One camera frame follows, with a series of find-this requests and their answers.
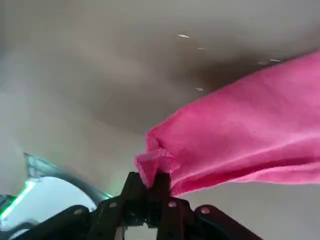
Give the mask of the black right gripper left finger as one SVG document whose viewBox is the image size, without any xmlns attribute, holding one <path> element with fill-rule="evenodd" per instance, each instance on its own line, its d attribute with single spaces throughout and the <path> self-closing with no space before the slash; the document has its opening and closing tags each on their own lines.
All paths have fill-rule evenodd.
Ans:
<svg viewBox="0 0 320 240">
<path fill-rule="evenodd" d="M 147 216 L 147 189 L 130 172 L 121 194 L 102 201 L 96 210 L 73 205 L 18 235 L 18 240 L 114 240 L 128 226 L 141 226 Z"/>
</svg>

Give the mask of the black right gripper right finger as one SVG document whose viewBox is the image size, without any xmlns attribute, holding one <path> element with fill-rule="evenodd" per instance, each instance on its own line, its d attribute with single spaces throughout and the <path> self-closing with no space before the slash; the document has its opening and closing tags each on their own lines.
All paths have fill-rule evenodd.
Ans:
<svg viewBox="0 0 320 240">
<path fill-rule="evenodd" d="M 168 173 L 157 173 L 150 196 L 160 204 L 158 240 L 260 240 L 261 237 L 210 204 L 192 210 L 187 200 L 173 197 Z"/>
</svg>

